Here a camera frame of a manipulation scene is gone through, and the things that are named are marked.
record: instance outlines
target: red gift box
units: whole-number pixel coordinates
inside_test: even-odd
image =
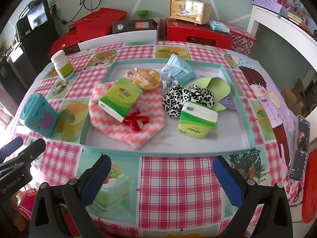
[[[69,25],[70,31],[56,40],[49,52],[55,54],[63,49],[66,55],[80,51],[78,43],[112,34],[112,23],[125,20],[126,12],[110,8],[100,8]]]
[[[166,19],[166,40],[190,42],[231,50],[232,37],[213,31],[209,25],[195,25],[183,20]]]
[[[100,8],[69,25],[76,27],[77,38],[86,41],[112,34],[112,23],[126,19],[126,12],[110,8]]]

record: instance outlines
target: blue gripper pad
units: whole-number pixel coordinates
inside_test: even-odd
[[[231,166],[222,156],[217,156],[212,162],[212,170],[220,182],[225,194],[233,206],[240,208],[244,201],[246,185],[242,175]]]
[[[6,157],[23,145],[22,137],[18,136],[0,149],[0,163],[3,163]]]
[[[83,206],[89,206],[93,203],[101,186],[111,170],[111,159],[106,156],[103,160],[101,156],[94,166],[86,171],[92,171],[89,180],[84,185],[81,192],[81,203]]]

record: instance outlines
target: bottle label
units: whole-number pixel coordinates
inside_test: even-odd
[[[70,63],[67,63],[64,67],[60,68],[58,71],[60,71],[61,75],[66,78],[69,74],[72,73],[73,67]]]

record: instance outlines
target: purple paper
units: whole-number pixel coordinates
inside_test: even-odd
[[[233,96],[230,93],[229,95],[227,95],[225,98],[221,99],[219,101],[220,104],[222,104],[223,106],[231,109],[231,110],[237,110],[234,102],[233,102]]]

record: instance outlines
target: orange compact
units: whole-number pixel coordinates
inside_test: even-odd
[[[154,69],[142,69],[135,77],[135,85],[142,90],[153,90],[160,86],[161,75]]]

